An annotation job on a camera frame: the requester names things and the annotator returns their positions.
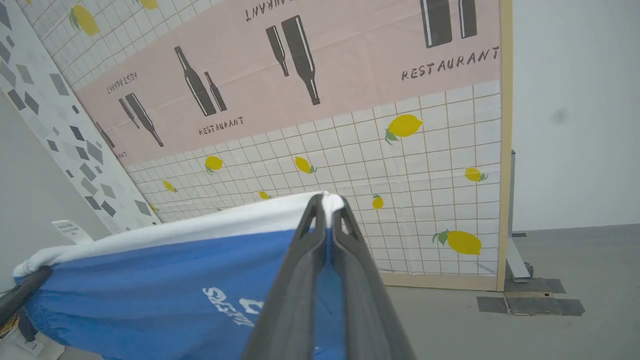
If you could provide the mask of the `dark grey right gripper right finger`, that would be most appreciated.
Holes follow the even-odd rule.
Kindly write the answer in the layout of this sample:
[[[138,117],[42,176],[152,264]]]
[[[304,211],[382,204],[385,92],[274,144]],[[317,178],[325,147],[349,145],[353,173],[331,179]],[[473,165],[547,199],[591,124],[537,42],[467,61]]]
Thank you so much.
[[[415,360],[416,354],[345,197],[332,214],[332,263],[342,278],[348,360]]]

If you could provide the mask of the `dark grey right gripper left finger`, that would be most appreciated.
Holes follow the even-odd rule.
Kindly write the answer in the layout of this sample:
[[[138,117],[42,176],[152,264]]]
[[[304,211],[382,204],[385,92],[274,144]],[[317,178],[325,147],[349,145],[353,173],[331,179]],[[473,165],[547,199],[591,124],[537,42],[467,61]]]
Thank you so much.
[[[317,278],[326,262],[327,220],[323,194],[302,213],[269,290],[243,360],[313,360]]]

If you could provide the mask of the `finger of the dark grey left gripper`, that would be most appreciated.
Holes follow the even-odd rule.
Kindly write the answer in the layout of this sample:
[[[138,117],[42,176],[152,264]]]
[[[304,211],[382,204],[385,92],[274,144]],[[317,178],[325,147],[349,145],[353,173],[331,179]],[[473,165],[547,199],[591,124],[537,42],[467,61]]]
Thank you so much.
[[[0,298],[0,325],[3,327],[51,275],[50,266],[42,266],[26,276]]]
[[[27,343],[35,341],[37,329],[30,321],[25,309],[19,309],[18,312],[18,328]]]

